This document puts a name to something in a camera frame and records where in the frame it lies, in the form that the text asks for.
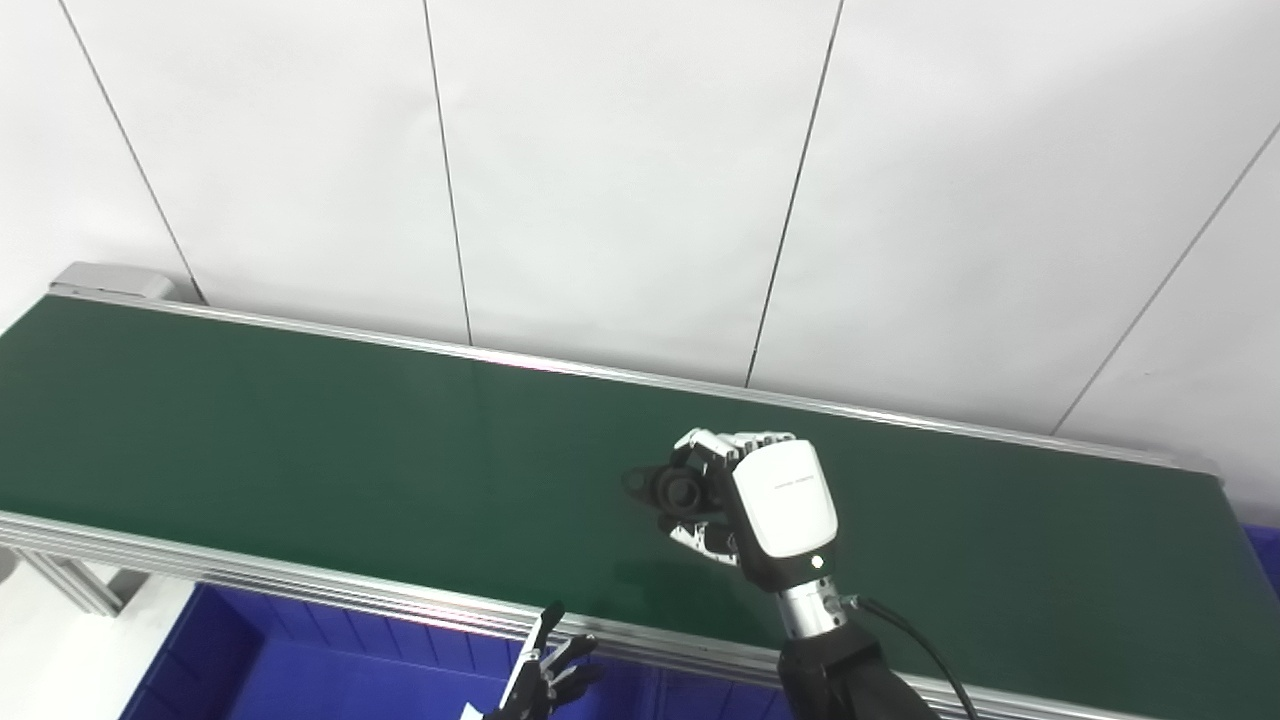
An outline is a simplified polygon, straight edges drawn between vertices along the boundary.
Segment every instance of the metal support leg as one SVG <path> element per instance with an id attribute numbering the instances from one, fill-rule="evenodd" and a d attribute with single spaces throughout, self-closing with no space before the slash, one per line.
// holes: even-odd
<path id="1" fill-rule="evenodd" d="M 20 547 L 13 551 L 84 612 L 115 618 L 124 602 L 79 560 Z"/>

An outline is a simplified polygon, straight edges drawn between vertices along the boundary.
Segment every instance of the black plastic part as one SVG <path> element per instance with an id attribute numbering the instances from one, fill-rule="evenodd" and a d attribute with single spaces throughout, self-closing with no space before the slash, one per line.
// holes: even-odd
<path id="1" fill-rule="evenodd" d="M 940 720 L 856 623 L 783 643 L 778 676 L 795 720 Z"/>
<path id="2" fill-rule="evenodd" d="M 634 500 L 684 520 L 721 509 L 710 483 L 692 468 L 632 468 L 622 474 L 622 487 Z"/>

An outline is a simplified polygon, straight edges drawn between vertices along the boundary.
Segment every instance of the robotic hand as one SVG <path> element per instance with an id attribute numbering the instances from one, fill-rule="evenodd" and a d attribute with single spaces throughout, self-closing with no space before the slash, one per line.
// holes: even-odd
<path id="1" fill-rule="evenodd" d="M 556 708 L 582 697 L 588 687 L 600 679 L 603 667 L 570 666 L 570 662 L 590 655 L 598 644 L 595 637 L 573 635 L 543 657 L 547 637 L 563 616 L 564 606 L 559 602 L 543 610 L 520 648 L 498 708 L 481 715 L 467 703 L 460 720 L 547 720 Z"/>
<path id="2" fill-rule="evenodd" d="M 828 566 L 838 519 L 813 445 L 791 433 L 692 429 L 666 465 L 623 475 L 673 541 L 741 568 L 777 600 L 778 675 L 796 720 L 938 720 L 850 621 Z M 705 519 L 723 512 L 727 523 Z"/>

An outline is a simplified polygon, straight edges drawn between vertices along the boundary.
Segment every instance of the blue crate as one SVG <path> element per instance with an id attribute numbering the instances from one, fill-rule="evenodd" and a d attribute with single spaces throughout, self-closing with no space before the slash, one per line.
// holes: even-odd
<path id="1" fill-rule="evenodd" d="M 1271 580 L 1276 596 L 1280 596 L 1280 528 L 1244 525 L 1244 534 L 1248 536 L 1253 552 L 1262 562 L 1262 571 Z"/>
<path id="2" fill-rule="evenodd" d="M 520 643 L 197 585 L 122 720 L 454 720 L 489 710 Z M 557 720 L 788 720 L 772 688 L 595 657 Z"/>

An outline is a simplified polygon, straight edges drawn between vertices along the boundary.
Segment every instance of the white wall panel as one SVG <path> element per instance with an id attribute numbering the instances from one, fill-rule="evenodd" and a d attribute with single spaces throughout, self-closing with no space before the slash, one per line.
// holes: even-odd
<path id="1" fill-rule="evenodd" d="M 210 304 L 466 340 L 421 3 L 69 8 Z"/>
<path id="2" fill-rule="evenodd" d="M 56 3 L 0 3 L 0 332 L 74 260 L 187 274 Z"/>
<path id="3" fill-rule="evenodd" d="M 1207 457 L 1238 512 L 1280 525 L 1280 143 L 1062 424 Z"/>
<path id="4" fill-rule="evenodd" d="M 1280 118 L 1280 4 L 845 9 L 753 387 L 1050 430 Z"/>
<path id="5" fill-rule="evenodd" d="M 476 345 L 741 383 L 836 3 L 429 6 Z"/>

